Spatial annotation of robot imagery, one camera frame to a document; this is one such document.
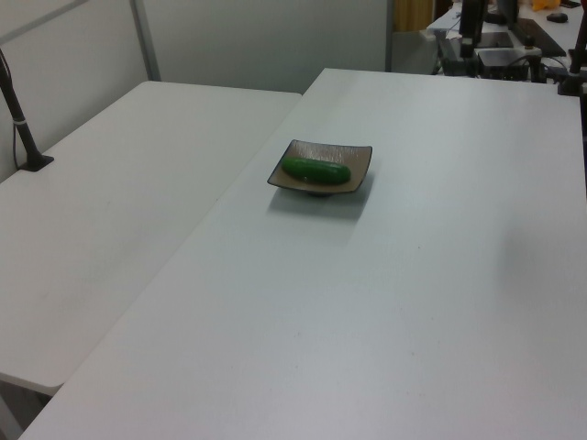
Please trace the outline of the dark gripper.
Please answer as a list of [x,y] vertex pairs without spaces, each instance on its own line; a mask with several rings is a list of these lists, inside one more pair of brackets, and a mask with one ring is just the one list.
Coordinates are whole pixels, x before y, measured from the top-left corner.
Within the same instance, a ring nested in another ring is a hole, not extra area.
[[482,33],[482,1],[463,0],[460,13],[460,57],[472,57],[473,41],[478,40]]

